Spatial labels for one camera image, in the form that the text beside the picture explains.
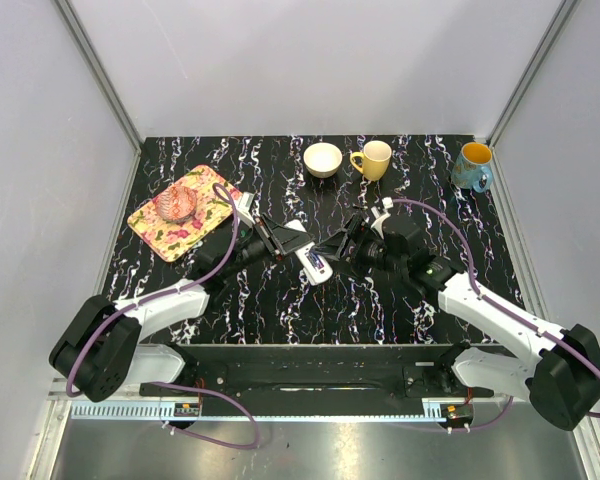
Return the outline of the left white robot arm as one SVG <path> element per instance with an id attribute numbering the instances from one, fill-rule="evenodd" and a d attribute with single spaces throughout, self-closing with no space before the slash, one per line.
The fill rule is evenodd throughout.
<path id="1" fill-rule="evenodd" d="M 202 316 L 227 280 L 254 263 L 294 255 L 316 285 L 330 274 L 302 223 L 278 224 L 262 215 L 251 223 L 228 222 L 202 242 L 188 278 L 140 297 L 87 299 L 49 355 L 65 377 L 69 397 L 101 402 L 121 387 L 137 384 L 142 394 L 170 390 L 185 395 L 202 386 L 199 362 L 181 347 L 146 345 L 144 339 L 185 319 Z"/>

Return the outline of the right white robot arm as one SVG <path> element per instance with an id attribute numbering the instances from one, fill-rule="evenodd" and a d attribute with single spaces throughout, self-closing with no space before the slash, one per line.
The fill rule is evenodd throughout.
<path id="1" fill-rule="evenodd" d="M 573 430 L 595 413 L 600 400 L 600 346 L 595 334 L 577 324 L 565 329 L 494 294 L 471 270 L 435 254 L 411 221 L 383 214 L 373 221 L 356 214 L 333 236 L 314 246 L 351 277 L 374 271 L 393 276 L 412 293 L 458 317 L 507 349 L 489 354 L 477 347 L 449 351 L 434 375 L 448 396 L 482 388 L 528 401 L 553 426 Z"/>

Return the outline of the dark blue battery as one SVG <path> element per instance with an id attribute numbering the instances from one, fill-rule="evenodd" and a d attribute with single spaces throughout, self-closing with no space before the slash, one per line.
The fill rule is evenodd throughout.
<path id="1" fill-rule="evenodd" d="M 312 252 L 308 252 L 307 253 L 307 258 L 309 260 L 309 262 L 311 263 L 312 267 L 320 272 L 325 270 L 325 263 L 324 263 L 324 259 L 319 256 L 316 255 Z"/>

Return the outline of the white remote control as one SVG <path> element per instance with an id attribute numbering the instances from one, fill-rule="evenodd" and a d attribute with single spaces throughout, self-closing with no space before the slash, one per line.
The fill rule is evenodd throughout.
<path id="1" fill-rule="evenodd" d="M 315 242 L 301 221 L 294 219 L 284 227 L 292 231 L 290 239 L 284 244 L 285 251 L 297 257 L 309 283 L 317 286 L 329 280 L 333 270 L 324 257 L 313 251 Z"/>

